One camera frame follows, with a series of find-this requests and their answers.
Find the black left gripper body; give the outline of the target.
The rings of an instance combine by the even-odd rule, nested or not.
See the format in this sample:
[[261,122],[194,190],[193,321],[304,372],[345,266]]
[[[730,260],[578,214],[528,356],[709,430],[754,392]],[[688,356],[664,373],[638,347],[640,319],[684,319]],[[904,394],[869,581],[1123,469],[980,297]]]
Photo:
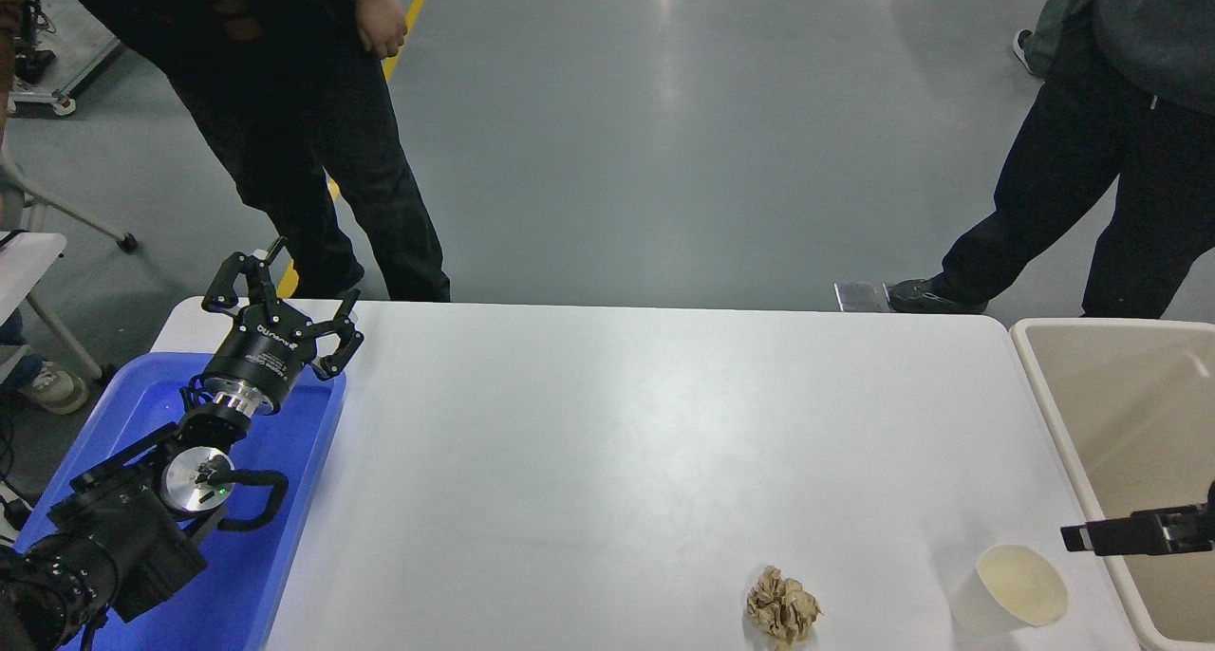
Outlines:
[[282,406],[304,366],[316,357],[313,339],[298,336],[311,318],[290,304],[247,304],[232,332],[204,367],[204,390],[255,390],[260,406]]

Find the person's left hand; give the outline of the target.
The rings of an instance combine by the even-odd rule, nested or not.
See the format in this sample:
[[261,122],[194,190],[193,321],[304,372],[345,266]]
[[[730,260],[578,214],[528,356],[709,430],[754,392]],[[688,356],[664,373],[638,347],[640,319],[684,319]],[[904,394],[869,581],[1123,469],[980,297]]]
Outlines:
[[406,10],[400,0],[354,0],[358,38],[375,60],[390,60],[408,36]]

